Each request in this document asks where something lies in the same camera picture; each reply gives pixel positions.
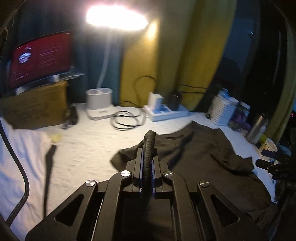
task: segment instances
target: blue curtain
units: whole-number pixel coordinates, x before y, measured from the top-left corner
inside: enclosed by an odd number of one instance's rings
[[[86,23],[85,0],[27,0],[18,21],[18,44],[61,31],[72,33],[75,72],[84,75],[69,80],[68,96],[73,102],[85,102],[85,91],[96,88],[104,56],[108,29]],[[113,32],[109,64],[102,87],[113,90],[118,104],[122,40]]]

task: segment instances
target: triangular cutout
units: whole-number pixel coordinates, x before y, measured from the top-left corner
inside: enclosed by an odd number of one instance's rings
[[[239,220],[237,216],[230,211],[224,203],[222,203],[215,195],[211,195],[211,200],[219,216],[220,222],[223,227],[226,227]]]
[[[83,198],[84,195],[79,194],[68,206],[56,215],[55,220],[67,226],[72,226]]]

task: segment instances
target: white ribbed container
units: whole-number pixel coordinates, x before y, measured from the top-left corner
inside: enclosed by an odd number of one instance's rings
[[[90,89],[86,91],[86,108],[98,110],[112,105],[112,92],[109,88]]]
[[[233,97],[225,99],[215,96],[210,111],[212,122],[218,126],[226,126],[237,108],[237,105],[238,100]]]

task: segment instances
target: metal thermos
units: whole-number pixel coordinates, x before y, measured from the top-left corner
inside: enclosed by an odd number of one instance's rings
[[[265,132],[266,126],[268,124],[268,119],[264,118],[262,115],[256,114],[254,119],[254,125],[247,134],[247,141],[252,144],[257,144],[260,137]]]

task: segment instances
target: red screen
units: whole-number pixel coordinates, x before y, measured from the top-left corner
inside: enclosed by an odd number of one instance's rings
[[[69,71],[70,41],[70,33],[58,33],[16,48],[12,55],[9,88]]]

